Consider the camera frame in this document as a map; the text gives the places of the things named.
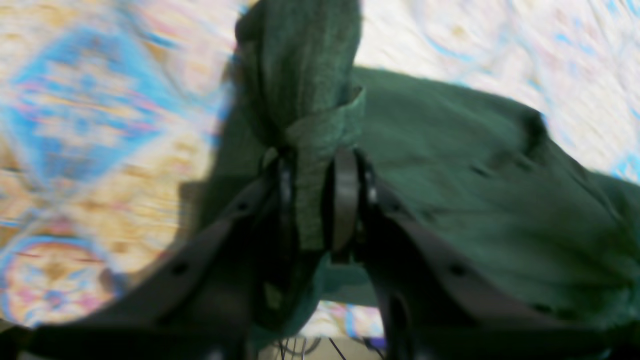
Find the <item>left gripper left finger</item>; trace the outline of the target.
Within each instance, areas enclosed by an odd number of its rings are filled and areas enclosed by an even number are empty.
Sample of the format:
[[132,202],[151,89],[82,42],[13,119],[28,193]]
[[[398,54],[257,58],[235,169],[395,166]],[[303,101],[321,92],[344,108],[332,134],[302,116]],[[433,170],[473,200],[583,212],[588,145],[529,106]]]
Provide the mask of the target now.
[[121,299],[83,319],[41,325],[27,360],[251,360],[266,285],[292,284],[298,253],[295,158],[284,152],[217,220]]

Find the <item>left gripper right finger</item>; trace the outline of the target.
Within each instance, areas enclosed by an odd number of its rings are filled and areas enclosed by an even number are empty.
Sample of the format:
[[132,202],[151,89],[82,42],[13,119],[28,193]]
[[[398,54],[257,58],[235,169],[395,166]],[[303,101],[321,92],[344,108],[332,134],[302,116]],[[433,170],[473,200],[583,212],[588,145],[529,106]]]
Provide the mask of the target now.
[[502,292],[426,227],[356,149],[326,177],[334,264],[361,264],[374,285],[389,360],[637,360],[639,330],[567,325]]

